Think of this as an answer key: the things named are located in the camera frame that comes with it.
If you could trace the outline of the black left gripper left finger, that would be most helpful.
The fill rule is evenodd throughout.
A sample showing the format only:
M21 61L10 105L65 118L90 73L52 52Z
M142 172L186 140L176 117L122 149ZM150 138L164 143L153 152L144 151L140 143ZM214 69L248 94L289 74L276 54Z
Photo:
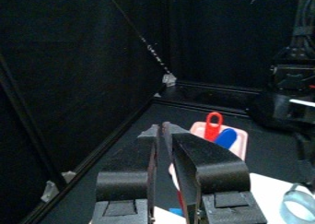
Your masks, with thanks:
M153 224L158 126L104 162L90 224Z

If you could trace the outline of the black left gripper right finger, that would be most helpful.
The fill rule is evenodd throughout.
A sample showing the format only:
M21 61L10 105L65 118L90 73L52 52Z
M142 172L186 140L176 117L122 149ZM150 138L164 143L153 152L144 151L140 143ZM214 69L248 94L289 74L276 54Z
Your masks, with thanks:
M162 123L186 224L266 224L250 193L248 168L225 148Z

